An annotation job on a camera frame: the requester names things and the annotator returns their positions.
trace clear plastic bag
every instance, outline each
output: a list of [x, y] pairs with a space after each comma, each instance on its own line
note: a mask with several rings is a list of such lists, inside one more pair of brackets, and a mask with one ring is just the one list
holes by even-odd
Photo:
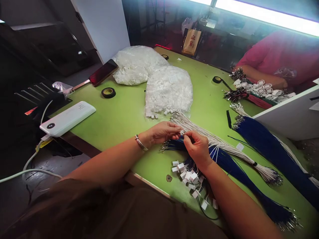
[[194, 21], [191, 18], [186, 18], [182, 23], [182, 35], [184, 35], [185, 28], [192, 29]]
[[187, 113], [193, 103], [193, 85], [187, 71], [175, 66], [158, 66], [146, 86], [145, 115], [158, 112]]
[[113, 60], [119, 69], [113, 74], [115, 81], [123, 85], [138, 85], [146, 82], [154, 73], [154, 68], [169, 63], [153, 48], [129, 46], [119, 51]]
[[59, 89], [60, 92], [63, 92], [65, 99], [74, 92], [73, 86], [59, 81], [54, 82], [52, 87]]

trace pink shirt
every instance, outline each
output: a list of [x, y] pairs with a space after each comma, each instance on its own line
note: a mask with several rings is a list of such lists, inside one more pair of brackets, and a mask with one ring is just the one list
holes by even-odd
[[284, 78], [288, 87], [296, 87], [319, 77], [319, 39], [274, 32], [249, 49], [236, 66], [241, 65]]

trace hand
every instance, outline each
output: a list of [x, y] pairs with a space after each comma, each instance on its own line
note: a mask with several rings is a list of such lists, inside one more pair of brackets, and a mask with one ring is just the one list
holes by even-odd
[[196, 131], [188, 131], [184, 134], [184, 144], [189, 155], [202, 173], [214, 163], [209, 156], [207, 137], [200, 135]]
[[288, 87], [287, 81], [284, 78], [274, 75], [265, 78], [265, 83], [271, 83], [274, 90], [283, 90]]
[[164, 143], [168, 139], [179, 139], [183, 128], [169, 121], [163, 121], [149, 130], [140, 133], [139, 138], [145, 147], [150, 148], [153, 144]]

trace tape roll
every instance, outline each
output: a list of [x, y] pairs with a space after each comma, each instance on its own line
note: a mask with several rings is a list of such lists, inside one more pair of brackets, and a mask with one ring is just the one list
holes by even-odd
[[168, 60], [168, 59], [169, 59], [168, 55], [162, 55], [162, 57], [164, 57], [165, 60]]
[[213, 81], [217, 84], [221, 83], [223, 81], [222, 78], [218, 77], [218, 76], [214, 76]]
[[101, 94], [104, 98], [113, 98], [116, 95], [115, 90], [111, 87], [103, 89]]

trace woman's left hand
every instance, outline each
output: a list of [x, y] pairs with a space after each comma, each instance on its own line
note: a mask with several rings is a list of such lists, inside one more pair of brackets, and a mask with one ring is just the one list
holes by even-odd
[[139, 134], [141, 142], [147, 147], [153, 144], [164, 143], [168, 139], [179, 139], [180, 131], [183, 128], [169, 121], [163, 121], [149, 130]]

